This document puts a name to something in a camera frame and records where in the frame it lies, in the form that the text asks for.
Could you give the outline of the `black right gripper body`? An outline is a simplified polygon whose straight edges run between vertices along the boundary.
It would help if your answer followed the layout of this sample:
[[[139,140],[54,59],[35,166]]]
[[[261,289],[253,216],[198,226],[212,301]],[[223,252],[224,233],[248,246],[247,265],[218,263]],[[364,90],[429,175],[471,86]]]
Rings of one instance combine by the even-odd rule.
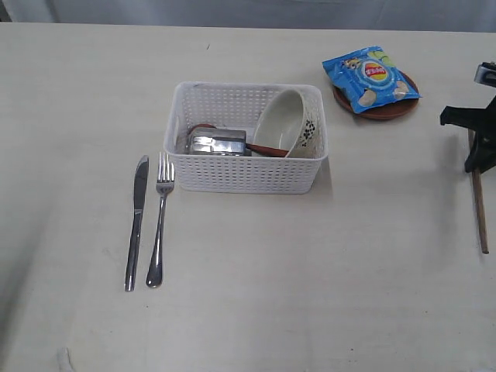
[[[474,132],[474,141],[464,163],[466,173],[481,173],[495,166],[495,98],[486,108],[446,106],[439,117],[440,125],[451,124]]]

